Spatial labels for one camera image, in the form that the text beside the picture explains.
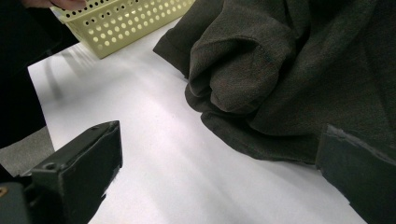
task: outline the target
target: yellow perforated basket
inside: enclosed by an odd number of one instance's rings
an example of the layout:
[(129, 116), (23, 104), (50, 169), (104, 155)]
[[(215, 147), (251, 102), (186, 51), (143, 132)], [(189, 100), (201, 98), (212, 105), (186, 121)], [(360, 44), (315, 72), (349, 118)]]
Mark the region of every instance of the yellow perforated basket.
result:
[(58, 19), (99, 58), (131, 44), (184, 15), (194, 0), (88, 0), (68, 11), (54, 7)]

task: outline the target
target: screw hole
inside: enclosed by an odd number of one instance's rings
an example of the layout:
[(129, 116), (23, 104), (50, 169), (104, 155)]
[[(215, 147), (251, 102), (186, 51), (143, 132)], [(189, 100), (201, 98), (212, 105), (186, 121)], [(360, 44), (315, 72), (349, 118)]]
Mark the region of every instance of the screw hole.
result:
[(6, 195), (8, 192), (8, 189), (6, 187), (0, 187), (0, 198)]
[(43, 166), (43, 168), (46, 170), (55, 170), (56, 163), (54, 163), (54, 162), (47, 163)]

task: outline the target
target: dark gray fabric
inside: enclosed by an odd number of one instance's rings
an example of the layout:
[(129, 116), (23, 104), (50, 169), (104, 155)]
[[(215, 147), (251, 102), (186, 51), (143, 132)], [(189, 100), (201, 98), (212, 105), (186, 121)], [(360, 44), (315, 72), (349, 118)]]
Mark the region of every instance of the dark gray fabric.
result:
[(253, 158), (314, 163), (327, 123), (395, 147), (393, 0), (197, 0), (154, 51), (189, 79), (203, 123)]
[(54, 151), (46, 126), (11, 146), (0, 148), (0, 165), (12, 176), (25, 175)]
[(369, 224), (396, 223), (396, 150), (329, 125), (316, 166)]

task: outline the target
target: dark green plastic object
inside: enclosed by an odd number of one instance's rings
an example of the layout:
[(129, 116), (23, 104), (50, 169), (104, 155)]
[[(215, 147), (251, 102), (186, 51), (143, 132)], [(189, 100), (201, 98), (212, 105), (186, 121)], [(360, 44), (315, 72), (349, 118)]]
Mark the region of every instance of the dark green plastic object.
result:
[(85, 131), (31, 175), (0, 183), (1, 224), (86, 224), (122, 166), (120, 123)]
[(317, 167), (369, 224), (396, 223), (396, 148), (362, 140), (329, 125)]

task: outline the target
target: finger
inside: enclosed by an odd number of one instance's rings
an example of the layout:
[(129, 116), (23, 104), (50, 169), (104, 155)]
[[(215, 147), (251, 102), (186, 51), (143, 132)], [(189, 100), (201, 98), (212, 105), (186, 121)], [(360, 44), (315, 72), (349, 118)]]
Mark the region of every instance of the finger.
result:
[(25, 7), (52, 7), (52, 3), (48, 0), (21, 0)]
[(50, 0), (53, 5), (66, 10), (80, 10), (87, 6), (85, 0)]

